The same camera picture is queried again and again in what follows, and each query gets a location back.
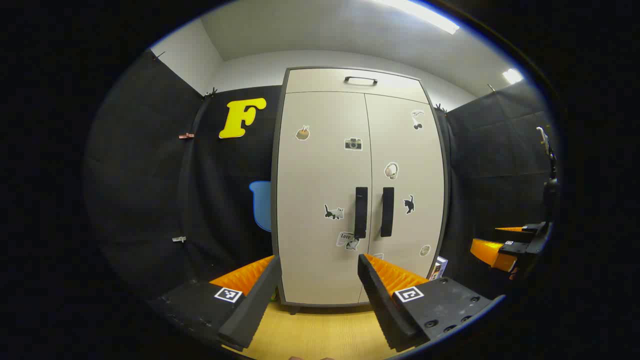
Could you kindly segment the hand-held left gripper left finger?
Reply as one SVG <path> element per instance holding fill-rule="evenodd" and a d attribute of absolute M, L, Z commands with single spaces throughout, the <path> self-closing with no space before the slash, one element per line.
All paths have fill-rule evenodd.
<path fill-rule="evenodd" d="M 211 346 L 248 348 L 282 275 L 278 255 L 214 280 L 182 284 L 150 301 L 184 333 Z"/>

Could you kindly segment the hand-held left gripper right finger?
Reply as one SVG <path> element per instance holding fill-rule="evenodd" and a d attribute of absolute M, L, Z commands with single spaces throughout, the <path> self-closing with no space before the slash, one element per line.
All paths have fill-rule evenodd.
<path fill-rule="evenodd" d="M 388 346 L 402 353 L 439 346 L 498 307 L 448 276 L 429 280 L 379 257 L 358 256 L 358 277 Z"/>

